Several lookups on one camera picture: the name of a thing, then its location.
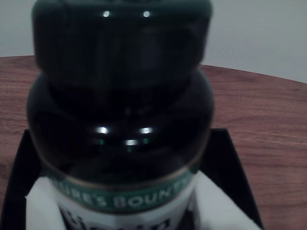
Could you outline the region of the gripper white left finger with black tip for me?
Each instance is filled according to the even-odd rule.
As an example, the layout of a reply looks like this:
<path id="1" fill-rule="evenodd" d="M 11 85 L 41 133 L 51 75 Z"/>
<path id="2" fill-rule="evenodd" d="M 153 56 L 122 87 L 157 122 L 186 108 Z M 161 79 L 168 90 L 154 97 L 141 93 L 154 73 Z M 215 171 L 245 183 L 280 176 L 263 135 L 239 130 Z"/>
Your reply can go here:
<path id="1" fill-rule="evenodd" d="M 46 177 L 39 177 L 25 198 L 27 230 L 64 229 L 64 221 Z"/>

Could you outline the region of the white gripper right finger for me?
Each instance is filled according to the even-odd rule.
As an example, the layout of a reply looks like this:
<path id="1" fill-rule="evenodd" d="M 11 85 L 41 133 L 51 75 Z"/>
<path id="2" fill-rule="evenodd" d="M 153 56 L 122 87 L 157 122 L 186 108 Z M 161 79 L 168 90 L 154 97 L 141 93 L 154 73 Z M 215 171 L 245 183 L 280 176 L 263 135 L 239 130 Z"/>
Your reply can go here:
<path id="1" fill-rule="evenodd" d="M 259 230 L 233 200 L 206 175 L 197 175 L 194 187 L 194 223 L 197 230 Z"/>

